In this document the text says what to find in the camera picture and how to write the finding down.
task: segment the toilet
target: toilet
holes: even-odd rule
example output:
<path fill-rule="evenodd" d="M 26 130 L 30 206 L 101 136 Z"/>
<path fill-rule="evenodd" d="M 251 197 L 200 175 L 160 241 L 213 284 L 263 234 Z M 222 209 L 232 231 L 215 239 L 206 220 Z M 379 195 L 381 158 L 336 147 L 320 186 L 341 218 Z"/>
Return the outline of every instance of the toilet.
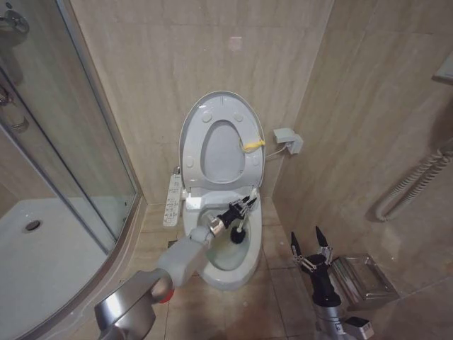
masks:
<path fill-rule="evenodd" d="M 203 96 L 190 110 L 179 139 L 183 182 L 184 232 L 228 209 L 263 180 L 265 148 L 243 150 L 244 145 L 264 140 L 258 117 L 247 102 L 232 92 Z M 198 270 L 211 286 L 235 290 L 247 283 L 260 257 L 262 217 L 258 198 L 244 223 L 246 238 L 231 242 L 231 227 L 213 240 L 206 265 Z"/>

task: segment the white power plug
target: white power plug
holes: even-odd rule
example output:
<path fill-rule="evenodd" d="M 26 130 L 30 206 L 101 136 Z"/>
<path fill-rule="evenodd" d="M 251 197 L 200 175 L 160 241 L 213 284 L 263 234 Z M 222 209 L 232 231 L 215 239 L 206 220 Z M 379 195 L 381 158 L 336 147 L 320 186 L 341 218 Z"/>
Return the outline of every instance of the white power plug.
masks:
<path fill-rule="evenodd" d="M 281 129 L 274 129 L 275 141 L 279 143 L 286 143 L 290 154 L 298 154 L 302 149 L 304 141 L 294 131 L 288 127 Z"/>

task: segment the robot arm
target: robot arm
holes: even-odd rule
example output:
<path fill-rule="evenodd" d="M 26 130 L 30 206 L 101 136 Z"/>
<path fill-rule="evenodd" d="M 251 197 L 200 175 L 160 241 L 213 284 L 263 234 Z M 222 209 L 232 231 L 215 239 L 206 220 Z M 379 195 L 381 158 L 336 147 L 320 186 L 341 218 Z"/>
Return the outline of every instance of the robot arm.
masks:
<path fill-rule="evenodd" d="M 157 269 L 136 272 L 98 303 L 94 311 L 101 330 L 99 340 L 142 340 L 156 319 L 152 305 L 168 301 L 175 287 L 184 285 L 195 270 L 207 263 L 205 254 L 211 241 L 234 220 L 246 217 L 256 200 L 251 196 L 231 202 L 225 213 L 207 226 L 196 227 L 167 249 L 159 258 Z"/>
<path fill-rule="evenodd" d="M 346 317 L 341 306 L 341 298 L 335 292 L 331 283 L 328 270 L 332 264 L 333 248 L 328 246 L 327 240 L 321 230 L 316 227 L 319 250 L 317 254 L 303 257 L 299 242 L 294 233 L 291 233 L 291 250 L 296 262 L 303 272 L 310 275 L 313 286 L 314 311 L 316 325 L 330 339 L 346 339 L 349 334 L 354 339 L 369 339 L 374 331 L 369 320 L 359 317 Z"/>

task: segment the shower drain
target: shower drain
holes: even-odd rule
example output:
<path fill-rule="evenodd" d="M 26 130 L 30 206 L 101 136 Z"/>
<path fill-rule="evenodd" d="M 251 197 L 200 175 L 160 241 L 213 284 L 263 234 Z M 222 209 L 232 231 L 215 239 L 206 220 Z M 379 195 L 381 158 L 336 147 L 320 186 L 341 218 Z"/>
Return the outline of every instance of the shower drain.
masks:
<path fill-rule="evenodd" d="M 37 228 L 39 228 L 40 225 L 41 225 L 41 221 L 39 221 L 39 220 L 31 221 L 30 223 L 28 223 L 28 224 L 25 226 L 25 231 L 26 231 L 26 232 L 33 232 L 33 231 L 35 231 Z"/>

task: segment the toilet lid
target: toilet lid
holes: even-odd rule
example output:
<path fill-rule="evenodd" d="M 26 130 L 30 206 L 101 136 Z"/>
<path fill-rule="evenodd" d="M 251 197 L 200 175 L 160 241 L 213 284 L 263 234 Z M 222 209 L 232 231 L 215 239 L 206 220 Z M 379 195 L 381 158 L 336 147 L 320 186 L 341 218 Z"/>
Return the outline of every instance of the toilet lid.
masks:
<path fill-rule="evenodd" d="M 241 145 L 264 140 L 258 117 L 237 94 L 217 91 L 203 96 L 190 110 L 179 139 L 183 185 L 234 190 L 259 187 L 264 147 L 245 153 Z"/>

